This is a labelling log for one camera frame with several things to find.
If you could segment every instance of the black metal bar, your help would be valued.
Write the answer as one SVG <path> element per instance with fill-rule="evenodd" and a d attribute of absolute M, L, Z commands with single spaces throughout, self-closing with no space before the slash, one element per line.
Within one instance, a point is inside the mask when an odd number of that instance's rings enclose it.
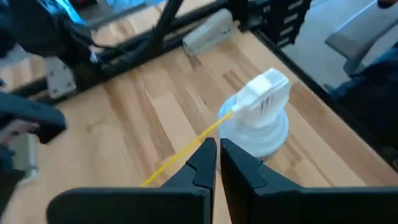
<path fill-rule="evenodd" d="M 216 11 L 227 7 L 227 2 L 224 0 L 221 1 L 216 1 L 211 4 L 208 4 L 206 6 L 200 7 L 192 12 L 189 12 L 186 15 L 183 15 L 177 19 L 174 20 L 172 23 L 171 27 L 167 32 L 174 32 L 180 28 L 183 28 L 193 22 L 199 21 L 200 19 L 203 19 L 205 17 L 208 17 L 215 13 Z M 124 60 L 123 62 L 120 61 L 116 63 L 115 65 L 109 65 L 105 66 L 105 69 L 102 74 L 99 74 L 97 77 L 95 77 L 93 80 L 90 80 L 90 82 L 87 81 L 86 85 L 79 86 L 79 93 L 83 92 L 99 83 L 103 83 L 110 78 L 116 77 L 136 66 L 142 65 L 143 63 L 152 60 L 153 58 L 156 58 L 164 53 L 167 53 L 170 50 L 173 50 L 177 47 L 179 47 L 182 44 L 182 38 L 187 35 L 192 29 L 189 29 L 188 31 L 185 31 L 182 34 L 176 35 L 175 37 L 172 37 L 168 40 L 166 40 L 163 44 L 163 46 L 159 50 L 153 50 L 150 51 L 148 55 L 143 55 L 142 57 L 136 58 L 140 52 L 140 50 L 136 50 L 133 52 L 129 52 L 131 49 L 134 47 L 139 46 L 142 44 L 142 41 L 145 40 L 146 38 L 150 37 L 150 35 L 153 34 L 153 29 L 138 35 L 137 37 L 130 39 L 126 42 L 123 42 L 119 44 L 115 49 L 109 49 L 106 50 L 105 52 L 99 54 L 99 58 L 101 59 L 102 63 L 107 64 L 110 60 L 113 60 L 117 57 L 127 55 L 127 60 Z M 22 86 L 14 91 L 12 91 L 12 94 L 18 95 L 18 96 L 23 96 L 23 97 L 29 97 L 35 94 L 40 93 L 41 91 L 47 90 L 47 81 L 45 78 L 40 78 L 36 81 L 33 81 L 32 83 Z M 69 99 L 70 96 L 64 96 L 59 99 L 51 99 L 49 96 L 42 96 L 37 99 L 37 101 L 48 103 L 51 105 L 57 104 L 59 102 L 62 102 L 64 100 Z"/>
<path fill-rule="evenodd" d="M 175 32 L 178 29 L 181 29 L 193 22 L 199 21 L 200 19 L 206 18 L 212 15 L 213 13 L 219 11 L 220 9 L 226 7 L 227 7 L 227 2 L 225 0 L 215 1 L 206 6 L 199 7 L 198 9 L 192 12 L 184 14 L 178 18 L 175 18 L 175 20 L 172 22 L 169 28 L 169 32 Z M 98 56 L 102 61 L 108 62 L 113 58 L 122 55 L 123 54 L 122 50 L 128 51 L 136 48 L 143 40 L 146 40 L 148 37 L 150 37 L 153 34 L 153 31 L 154 29 L 145 31 L 133 39 L 129 39 L 125 42 L 118 44 L 118 46 L 116 46 L 115 49 L 106 50 L 100 53 Z"/>
<path fill-rule="evenodd" d="M 172 21 L 175 19 L 178 10 L 182 4 L 183 0 L 168 0 L 163 10 L 162 15 L 157 22 L 156 27 L 151 35 L 150 46 L 156 48 L 161 45 L 164 36 L 170 30 Z"/>
<path fill-rule="evenodd" d="M 34 80 L 33 82 L 29 83 L 28 85 L 16 88 L 11 93 L 13 95 L 28 98 L 32 95 L 36 95 L 36 94 L 40 93 L 41 91 L 46 90 L 46 89 L 47 89 L 46 79 L 40 78 L 38 80 Z"/>
<path fill-rule="evenodd" d="M 142 65 L 143 63 L 146 63 L 154 58 L 157 58 L 167 52 L 170 52 L 173 49 L 176 49 L 177 47 L 181 46 L 182 44 L 182 39 L 184 36 L 186 36 L 189 32 L 191 32 L 192 29 L 187 30 L 186 32 L 179 34 L 170 40 L 167 40 L 163 47 L 160 48 L 158 51 L 154 51 L 152 53 L 149 53 L 145 55 L 144 57 L 139 57 L 137 60 L 132 61 L 129 63 L 128 61 L 125 61 L 123 63 L 117 63 L 116 65 L 109 65 L 108 67 L 104 68 L 103 70 L 103 77 L 98 77 L 94 80 L 90 80 L 90 82 L 87 82 L 87 85 L 81 86 L 79 88 L 79 93 L 82 93 L 86 90 L 89 90 L 90 88 L 99 85 L 100 83 L 104 83 L 120 74 L 123 74 L 124 72 L 127 72 L 135 67 L 138 67 Z M 57 103 L 63 102 L 67 99 L 69 99 L 71 96 L 63 96 L 57 99 L 51 99 L 49 96 L 43 96 L 41 98 L 38 98 L 37 101 L 41 103 L 46 103 L 49 105 L 56 105 Z"/>

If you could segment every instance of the yellow wire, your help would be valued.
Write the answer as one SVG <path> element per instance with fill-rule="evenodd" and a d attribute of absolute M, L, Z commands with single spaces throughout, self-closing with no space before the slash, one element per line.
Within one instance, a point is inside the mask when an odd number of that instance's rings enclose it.
<path fill-rule="evenodd" d="M 142 184 L 140 184 L 140 187 L 146 187 L 164 171 L 166 170 L 171 164 L 173 164 L 177 159 L 182 157 L 184 154 L 190 152 L 193 150 L 193 146 L 197 144 L 198 142 L 201 142 L 204 140 L 212 131 L 214 131 L 222 122 L 226 121 L 230 117 L 232 117 L 233 111 L 231 110 L 228 112 L 226 115 L 224 115 L 221 119 L 219 119 L 216 123 L 212 124 L 206 131 L 202 132 L 197 138 L 195 138 L 184 150 L 181 152 L 177 153 L 174 155 L 164 166 L 159 168 L 157 171 L 155 171 L 147 180 L 145 180 Z"/>

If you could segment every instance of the wooden table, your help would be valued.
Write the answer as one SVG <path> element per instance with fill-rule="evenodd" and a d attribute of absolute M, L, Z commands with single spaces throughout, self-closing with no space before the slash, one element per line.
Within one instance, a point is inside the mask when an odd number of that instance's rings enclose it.
<path fill-rule="evenodd" d="M 208 1 L 185 1 L 180 12 Z M 142 32 L 161 9 L 110 24 L 96 40 L 112 44 Z M 398 185 L 397 174 L 267 47 L 237 32 L 197 57 L 176 49 L 60 104 L 69 129 L 38 146 L 40 177 L 16 191 L 3 223 L 45 223 L 48 202 L 74 187 L 138 186 L 213 123 L 229 95 L 271 67 L 289 77 L 292 89 L 289 137 L 269 167 L 306 187 Z M 41 59 L 32 57 L 1 75 L 14 88 L 43 72 Z M 214 219 L 230 223 L 219 170 Z"/>

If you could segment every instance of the gray chair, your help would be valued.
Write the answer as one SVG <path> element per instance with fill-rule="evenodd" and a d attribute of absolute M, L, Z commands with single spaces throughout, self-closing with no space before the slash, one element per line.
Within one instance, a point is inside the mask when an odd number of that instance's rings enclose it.
<path fill-rule="evenodd" d="M 374 43 L 397 24 L 398 4 L 380 9 L 374 1 L 345 22 L 325 43 L 347 59 L 343 69 L 351 75 L 364 68 L 362 59 Z"/>

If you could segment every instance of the white bracket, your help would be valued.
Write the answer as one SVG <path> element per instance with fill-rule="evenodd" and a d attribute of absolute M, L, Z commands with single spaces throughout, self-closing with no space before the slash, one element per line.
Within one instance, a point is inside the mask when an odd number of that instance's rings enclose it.
<path fill-rule="evenodd" d="M 15 153 L 12 157 L 14 168 L 25 171 L 19 185 L 37 178 L 36 143 L 33 134 L 28 131 L 38 127 L 37 123 L 15 119 L 0 131 L 0 144 L 8 146 Z"/>
<path fill-rule="evenodd" d="M 72 71 L 57 57 L 46 58 L 45 69 L 51 98 L 57 99 L 76 90 Z"/>
<path fill-rule="evenodd" d="M 183 47 L 187 54 L 197 55 L 227 39 L 233 31 L 232 14 L 227 9 L 221 9 L 186 35 L 182 40 Z"/>

